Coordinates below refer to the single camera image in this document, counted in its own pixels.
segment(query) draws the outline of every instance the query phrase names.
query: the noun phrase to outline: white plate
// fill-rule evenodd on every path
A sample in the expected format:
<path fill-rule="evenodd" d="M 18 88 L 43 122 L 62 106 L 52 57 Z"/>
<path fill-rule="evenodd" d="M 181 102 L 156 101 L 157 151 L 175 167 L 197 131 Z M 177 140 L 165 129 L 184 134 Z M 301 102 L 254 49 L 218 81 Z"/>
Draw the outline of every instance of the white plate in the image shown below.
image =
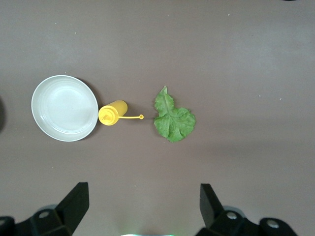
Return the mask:
<path fill-rule="evenodd" d="M 93 92 L 82 81 L 67 75 L 41 82 L 31 99 L 31 111 L 42 131 L 65 142 L 86 137 L 98 119 Z"/>

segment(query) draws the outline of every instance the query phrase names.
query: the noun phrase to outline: green leaf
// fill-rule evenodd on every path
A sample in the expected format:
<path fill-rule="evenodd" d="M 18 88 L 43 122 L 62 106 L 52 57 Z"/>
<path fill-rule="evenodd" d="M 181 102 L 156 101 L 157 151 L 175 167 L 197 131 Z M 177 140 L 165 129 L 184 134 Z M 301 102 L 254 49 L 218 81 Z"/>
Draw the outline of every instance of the green leaf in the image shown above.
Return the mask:
<path fill-rule="evenodd" d="M 195 116 L 186 108 L 175 108 L 174 100 L 167 93 L 166 86 L 157 95 L 155 108 L 158 117 L 154 119 L 154 125 L 158 133 L 168 141 L 180 141 L 193 131 Z"/>

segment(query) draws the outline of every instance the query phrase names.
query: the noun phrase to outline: yellow squeeze bottle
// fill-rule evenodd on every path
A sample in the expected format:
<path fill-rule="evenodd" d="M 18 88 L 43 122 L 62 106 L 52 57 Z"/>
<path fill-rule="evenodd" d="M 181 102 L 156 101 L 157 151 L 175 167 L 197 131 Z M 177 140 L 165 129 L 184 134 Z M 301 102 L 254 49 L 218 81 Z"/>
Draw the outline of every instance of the yellow squeeze bottle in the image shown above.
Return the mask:
<path fill-rule="evenodd" d="M 122 100 L 117 100 L 106 106 L 103 106 L 98 112 L 98 119 L 102 124 L 113 125 L 116 124 L 119 119 L 143 119 L 143 115 L 138 117 L 123 117 L 127 112 L 128 106 Z"/>

